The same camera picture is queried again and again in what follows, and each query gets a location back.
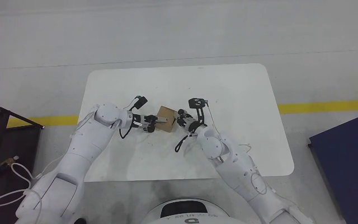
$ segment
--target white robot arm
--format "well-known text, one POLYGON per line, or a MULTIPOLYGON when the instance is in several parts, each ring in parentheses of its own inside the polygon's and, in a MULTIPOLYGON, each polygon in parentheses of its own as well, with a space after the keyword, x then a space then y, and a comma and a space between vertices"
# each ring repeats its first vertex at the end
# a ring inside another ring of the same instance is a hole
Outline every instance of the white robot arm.
MULTIPOLYGON (((264 224, 311 224, 309 218, 292 205, 288 205, 264 182, 253 160, 240 150, 229 137, 216 134, 213 128, 204 124, 202 107, 205 101, 195 102, 198 120, 183 110, 179 110, 177 122, 191 136, 196 136, 202 150, 215 166, 223 180, 241 195, 258 214, 264 224)), ((84 177, 94 160, 106 148, 116 130, 141 127, 151 132, 153 122, 160 120, 154 116, 135 115, 131 111, 119 109, 113 104, 94 106, 90 113, 78 124, 71 137, 70 145, 57 167, 34 185, 36 194, 27 196, 16 211, 17 224, 33 224, 41 210, 38 223, 73 223, 73 217, 84 193, 84 177)), ((153 223, 240 223, 229 217, 203 215, 200 218, 160 218, 153 223)))
MULTIPOLYGON (((133 113, 113 104, 95 105, 78 124, 67 152, 57 167, 34 185, 42 198, 39 223, 70 223, 84 193, 84 177, 107 147, 118 128, 129 128, 133 113)), ((33 224, 40 210, 39 198, 29 192, 16 211, 17 224, 33 224)))
POLYGON ((190 108, 197 110, 198 120, 181 109, 177 122, 190 136, 197 138, 205 156, 223 180, 248 202, 263 224, 312 224, 313 221, 297 206, 289 205, 275 194, 261 177, 253 159, 234 140, 204 124, 202 109, 205 104, 208 102, 204 99, 189 100, 190 108))

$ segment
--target white tabletop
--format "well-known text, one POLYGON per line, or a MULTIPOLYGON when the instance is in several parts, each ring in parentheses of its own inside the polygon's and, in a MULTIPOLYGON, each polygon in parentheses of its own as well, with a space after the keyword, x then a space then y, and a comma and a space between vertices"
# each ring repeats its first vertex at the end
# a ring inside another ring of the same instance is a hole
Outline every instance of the white tabletop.
MULTIPOLYGON (((94 104, 112 102, 125 107, 136 95, 145 96, 148 102, 133 112, 154 115, 161 105, 196 115, 188 100, 204 98, 220 132, 238 144, 250 143, 249 155, 263 176, 289 175, 294 169, 267 70, 260 64, 94 71, 87 81, 79 120, 94 104)), ((204 114, 205 123, 212 125, 207 108, 204 114)), ((172 133, 132 129, 124 140, 115 133, 85 181, 219 177, 194 140, 187 140, 179 153, 174 151, 185 134, 178 125, 172 133)))

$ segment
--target white cord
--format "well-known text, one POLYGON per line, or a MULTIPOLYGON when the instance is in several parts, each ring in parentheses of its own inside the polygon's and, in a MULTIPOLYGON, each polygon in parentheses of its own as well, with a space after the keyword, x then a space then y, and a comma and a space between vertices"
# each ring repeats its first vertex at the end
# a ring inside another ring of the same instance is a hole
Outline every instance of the white cord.
POLYGON ((35 180, 35 178, 31 175, 31 173, 29 172, 29 170, 28 170, 23 164, 18 164, 18 163, 16 163, 16 162, 14 162, 13 164, 11 164, 11 170, 12 170, 19 178, 21 178, 21 179, 27 181, 28 184, 29 184, 28 189, 30 189, 30 188, 31 188, 31 181, 29 181, 29 180, 26 179, 25 177, 21 176, 18 172, 16 172, 15 169, 13 168, 14 165, 21 166, 24 170, 26 170, 26 172, 28 173, 28 175, 30 176, 30 178, 31 178, 32 180, 35 180))
MULTIPOLYGON (((32 178, 32 180, 34 180, 35 178, 31 175, 31 173, 29 172, 29 170, 28 170, 23 164, 18 164, 18 163, 16 163, 16 162, 14 162, 13 164, 11 164, 11 170, 12 170, 19 178, 21 178, 21 179, 25 180, 26 182, 28 182, 28 184, 29 184, 28 189, 30 189, 30 188, 31 188, 31 181, 29 181, 28 179, 26 179, 25 177, 23 177, 22 175, 20 175, 18 172, 16 172, 15 169, 13 168, 14 165, 21 166, 24 170, 26 170, 26 172, 29 174, 29 176, 32 178)), ((17 202, 18 200, 22 199, 24 196, 25 196, 25 195, 23 194, 21 197, 19 197, 19 198, 13 200, 13 201, 11 201, 11 202, 8 202, 8 203, 5 203, 5 204, 0 204, 0 207, 1 207, 1 206, 7 206, 8 204, 12 204, 12 203, 14 203, 14 202, 17 202)))
POLYGON ((67 153, 67 151, 68 151, 68 149, 69 149, 69 145, 71 144, 71 141, 72 141, 72 135, 71 135, 70 138, 69 138, 69 144, 68 144, 68 147, 67 147, 67 150, 65 151, 65 153, 62 154, 60 157, 58 157, 58 158, 52 160, 49 164, 47 164, 47 166, 45 167, 45 169, 35 177, 36 180, 40 179, 40 178, 44 175, 44 172, 46 171, 46 169, 47 169, 53 162, 58 161, 60 158, 62 158, 62 157, 64 157, 64 156, 66 155, 66 153, 67 153))
POLYGON ((215 126, 214 118, 213 118, 213 115, 211 114, 211 110, 210 110, 209 104, 207 104, 207 106, 208 106, 208 109, 209 109, 209 113, 210 113, 210 116, 211 116, 211 120, 213 121, 213 126, 214 126, 215 130, 218 132, 218 134, 220 134, 220 132, 218 131, 218 129, 217 129, 216 126, 215 126))
POLYGON ((249 149, 246 151, 246 153, 248 153, 248 151, 251 150, 250 143, 249 144, 239 144, 239 146, 247 146, 249 149))
POLYGON ((37 222, 39 221, 39 218, 40 218, 41 210, 42 210, 42 208, 43 208, 43 202, 42 202, 42 199, 41 199, 41 196, 40 196, 39 193, 37 193, 36 191, 31 190, 31 189, 15 190, 15 191, 13 191, 13 192, 10 192, 10 193, 7 193, 7 194, 4 194, 4 195, 0 196, 0 199, 1 199, 1 198, 4 198, 4 197, 6 197, 6 196, 9 196, 9 195, 11 195, 11 194, 18 193, 18 192, 32 192, 32 193, 36 194, 37 197, 39 197, 40 210, 39 210, 39 214, 37 214, 36 221, 34 222, 34 224, 37 224, 37 222))
POLYGON ((138 97, 138 96, 136 96, 134 99, 132 99, 132 101, 130 102, 130 104, 129 104, 128 106, 126 106, 125 108, 123 108, 123 109, 128 108, 128 107, 132 104, 132 102, 133 102, 137 97, 138 97))

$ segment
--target cardboard box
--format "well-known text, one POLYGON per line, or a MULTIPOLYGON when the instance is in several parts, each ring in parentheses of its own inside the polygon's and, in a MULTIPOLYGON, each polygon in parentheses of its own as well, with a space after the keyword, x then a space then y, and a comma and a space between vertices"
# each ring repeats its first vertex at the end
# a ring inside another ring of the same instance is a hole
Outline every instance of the cardboard box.
POLYGON ((166 123, 155 124, 156 128, 166 131, 166 132, 172 132, 172 129, 173 129, 174 125, 176 124, 175 112, 176 112, 175 110, 172 110, 165 106, 161 106, 161 108, 158 111, 157 116, 162 116, 164 118, 167 118, 168 121, 166 123))

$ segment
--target gray floor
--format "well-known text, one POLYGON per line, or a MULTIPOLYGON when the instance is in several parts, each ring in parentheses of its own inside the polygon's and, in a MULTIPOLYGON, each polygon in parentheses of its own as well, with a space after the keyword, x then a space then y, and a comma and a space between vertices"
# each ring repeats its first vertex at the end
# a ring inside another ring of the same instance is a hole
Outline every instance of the gray floor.
MULTIPOLYGON (((349 0, 0 1, 0 105, 24 116, 73 115, 97 69, 231 63, 263 64, 278 104, 357 100, 357 8, 349 0)), ((357 115, 281 116, 295 170, 265 179, 317 223, 345 222, 308 138, 357 115)), ((66 150, 74 129, 46 127, 35 174, 66 150)), ((182 197, 259 223, 220 179, 87 183, 81 210, 90 223, 140 223, 158 203, 182 197)))

